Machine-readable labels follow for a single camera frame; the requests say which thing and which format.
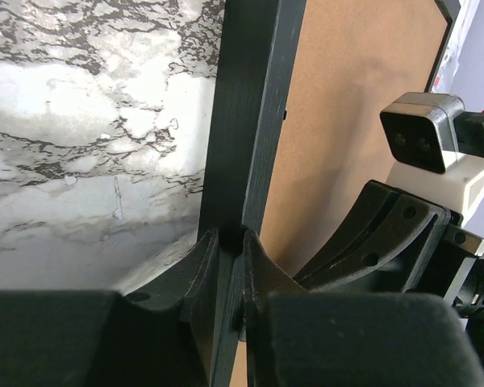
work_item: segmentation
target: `screw hole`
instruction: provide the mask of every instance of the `screw hole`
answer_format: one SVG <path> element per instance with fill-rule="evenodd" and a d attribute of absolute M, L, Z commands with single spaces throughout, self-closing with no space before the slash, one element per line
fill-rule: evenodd
<path fill-rule="evenodd" d="M 140 301 L 147 301 L 151 295 L 145 292 L 134 292 L 128 294 L 125 298 L 130 302 L 140 302 Z"/>
<path fill-rule="evenodd" d="M 416 208 L 414 208 L 413 206 L 408 206 L 405 210 L 403 210 L 403 217 L 405 219 L 412 219 L 416 216 L 416 213 L 418 211 L 416 210 Z"/>
<path fill-rule="evenodd" d="M 362 264 L 368 267 L 373 267 L 378 264 L 378 254 L 372 252 L 371 254 L 368 254 L 364 258 L 362 258 Z"/>
<path fill-rule="evenodd" d="M 453 241 L 457 244 L 463 244 L 466 241 L 466 235 L 464 235 L 462 232 L 457 232 L 453 236 Z"/>

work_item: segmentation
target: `black curved bracket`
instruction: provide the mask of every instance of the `black curved bracket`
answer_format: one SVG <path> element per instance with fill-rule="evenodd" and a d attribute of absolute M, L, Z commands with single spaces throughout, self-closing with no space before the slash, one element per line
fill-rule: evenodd
<path fill-rule="evenodd" d="M 279 385 L 269 347 L 269 332 L 262 320 L 273 293 L 302 294 L 307 291 L 290 278 L 266 254 L 258 234 L 244 236 L 244 301 L 248 342 L 248 385 Z"/>
<path fill-rule="evenodd" d="M 370 181 L 294 279 L 306 289 L 405 292 L 419 281 L 450 220 L 443 207 Z"/>
<path fill-rule="evenodd" d="M 125 298 L 144 310 L 186 323 L 207 379 L 213 364 L 215 307 L 219 276 L 219 233 L 208 231 L 185 258 Z M 179 341 L 172 343 L 179 346 Z"/>

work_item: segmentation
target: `gray marble veining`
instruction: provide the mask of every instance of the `gray marble veining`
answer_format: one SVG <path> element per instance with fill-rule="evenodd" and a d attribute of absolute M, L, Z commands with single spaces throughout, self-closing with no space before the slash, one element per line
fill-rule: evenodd
<path fill-rule="evenodd" d="M 118 288 L 190 246 L 222 17 L 0 0 L 0 288 Z"/>

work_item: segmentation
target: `white marble surface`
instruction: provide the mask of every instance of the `white marble surface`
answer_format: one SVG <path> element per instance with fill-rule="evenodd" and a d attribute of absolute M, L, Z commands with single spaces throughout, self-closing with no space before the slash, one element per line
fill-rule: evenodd
<path fill-rule="evenodd" d="M 0 289 L 126 289 L 190 246 L 222 17 L 0 0 Z"/>

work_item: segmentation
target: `white plastic part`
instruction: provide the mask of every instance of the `white plastic part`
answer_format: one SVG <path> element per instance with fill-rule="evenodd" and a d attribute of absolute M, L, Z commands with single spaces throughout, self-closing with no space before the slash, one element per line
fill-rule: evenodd
<path fill-rule="evenodd" d="M 464 226 L 484 198 L 484 159 L 459 153 L 444 175 L 395 161 L 386 184 L 462 214 Z"/>

